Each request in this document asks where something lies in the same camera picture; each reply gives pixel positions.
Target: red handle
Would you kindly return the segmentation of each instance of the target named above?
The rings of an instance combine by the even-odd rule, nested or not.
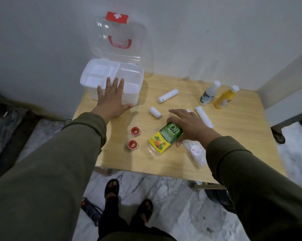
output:
[[[114,47],[118,47],[118,48],[122,48],[122,49],[129,49],[131,47],[131,44],[132,44],[131,39],[128,39],[129,43],[126,47],[122,46],[120,44],[114,44],[113,41],[112,41],[112,36],[110,36],[110,35],[109,35],[109,41],[110,41],[111,45],[113,45]]]

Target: yellow bottle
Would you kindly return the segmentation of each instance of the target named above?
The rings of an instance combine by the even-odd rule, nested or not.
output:
[[[218,109],[224,109],[234,97],[234,94],[239,90],[238,86],[234,85],[229,90],[225,91],[214,103]]]

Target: wooden table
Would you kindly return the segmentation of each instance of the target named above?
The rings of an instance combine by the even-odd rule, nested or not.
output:
[[[97,158],[96,166],[217,183],[208,166],[199,169],[184,146],[171,146],[160,156],[153,156],[147,149],[147,140],[166,124],[166,119],[171,115],[168,109],[183,108],[195,112],[195,108],[199,106],[199,97],[209,85],[206,82],[145,73],[137,106],[108,124],[107,143]],[[162,104],[157,102],[161,95],[176,88],[179,90],[177,96]],[[228,88],[222,85],[217,95],[220,96]],[[223,110],[214,107],[215,100],[216,98],[203,106],[214,129],[221,135],[234,137],[262,161],[286,175],[258,94],[240,90]],[[85,93],[73,119],[83,112],[91,111],[96,104],[97,101],[90,99]],[[163,117],[156,119],[152,116],[148,112],[150,107],[155,107]],[[129,132],[133,126],[141,129],[138,137],[133,137]],[[129,151],[127,142],[133,138],[137,140],[139,147]]]

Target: white cross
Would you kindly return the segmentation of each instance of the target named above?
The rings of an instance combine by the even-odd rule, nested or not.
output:
[[[114,14],[114,16],[115,16],[115,18],[116,18],[116,19],[119,19],[119,18],[121,18],[121,17],[122,17],[122,15],[121,15],[121,14],[119,14],[119,13]]]

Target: olive green sleeve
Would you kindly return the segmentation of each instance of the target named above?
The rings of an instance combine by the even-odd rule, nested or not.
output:
[[[83,113],[0,178],[0,240],[71,240],[104,120]]]
[[[230,136],[209,143],[213,177],[231,196],[250,240],[302,240],[302,188]]]

